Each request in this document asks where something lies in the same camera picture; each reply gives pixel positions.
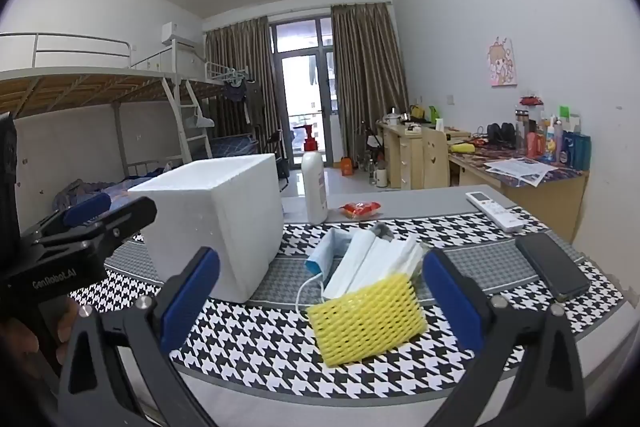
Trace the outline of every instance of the orange bottle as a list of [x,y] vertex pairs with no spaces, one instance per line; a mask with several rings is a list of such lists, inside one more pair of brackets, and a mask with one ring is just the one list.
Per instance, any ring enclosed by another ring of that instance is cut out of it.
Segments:
[[353,163],[351,158],[344,157],[340,160],[340,171],[343,176],[353,176]]

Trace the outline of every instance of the air conditioner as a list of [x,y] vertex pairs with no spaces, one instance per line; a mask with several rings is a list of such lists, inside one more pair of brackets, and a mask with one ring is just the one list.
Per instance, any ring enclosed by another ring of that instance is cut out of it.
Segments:
[[196,46],[195,42],[184,36],[185,33],[183,26],[178,26],[175,22],[168,22],[162,25],[162,44],[169,46],[171,41],[176,39],[180,44]]

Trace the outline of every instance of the metal ladder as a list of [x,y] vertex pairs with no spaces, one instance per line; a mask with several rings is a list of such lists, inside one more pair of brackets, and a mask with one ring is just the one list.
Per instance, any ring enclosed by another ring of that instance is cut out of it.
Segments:
[[[191,99],[191,103],[183,104],[180,102],[180,83],[184,82],[184,87],[187,89],[187,93],[189,94],[189,98]],[[207,158],[213,158],[211,153],[211,145],[209,143],[209,136],[207,135],[207,128],[213,127],[214,123],[211,119],[205,118],[202,114],[202,108],[200,107],[200,103],[198,103],[198,99],[196,98],[195,93],[193,92],[193,87],[191,87],[190,81],[187,79],[179,80],[178,76],[174,76],[174,89],[173,92],[169,87],[169,84],[166,81],[166,78],[162,79],[162,87],[164,88],[164,93],[166,94],[167,99],[169,100],[169,104],[174,112],[175,123],[178,126],[178,141],[180,142],[180,155],[179,156],[171,156],[167,158],[168,160],[181,158],[183,163],[190,163],[193,161],[191,156],[191,148],[190,144],[192,142],[200,142],[204,140],[204,147],[207,152]],[[192,109],[193,114],[184,117],[183,110],[184,109]],[[187,136],[185,129],[200,129],[199,134],[195,134],[194,136]]]

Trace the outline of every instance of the blue bedding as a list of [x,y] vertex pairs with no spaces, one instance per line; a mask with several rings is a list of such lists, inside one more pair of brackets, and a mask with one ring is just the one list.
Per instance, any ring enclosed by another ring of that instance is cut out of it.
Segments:
[[120,183],[85,183],[82,180],[76,180],[56,195],[53,199],[52,209],[53,211],[66,210],[100,192],[106,192],[111,198],[110,211],[115,210],[132,200],[127,190],[155,178],[161,173],[162,169],[156,169],[145,176],[130,176]]

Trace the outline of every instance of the blue face mask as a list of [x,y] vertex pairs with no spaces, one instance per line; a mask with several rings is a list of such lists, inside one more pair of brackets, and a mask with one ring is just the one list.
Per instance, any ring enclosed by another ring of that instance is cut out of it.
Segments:
[[353,237],[353,232],[347,232],[340,229],[329,229],[324,234],[324,237],[318,243],[318,246],[314,249],[313,253],[305,261],[305,267],[311,272],[312,277],[302,283],[302,286],[298,289],[296,295],[296,311],[300,315],[298,308],[300,302],[300,295],[302,288],[313,281],[319,281],[320,294],[324,292],[324,281],[327,280],[331,272],[331,265],[334,262],[334,256],[336,254],[344,254],[349,248],[349,243]]

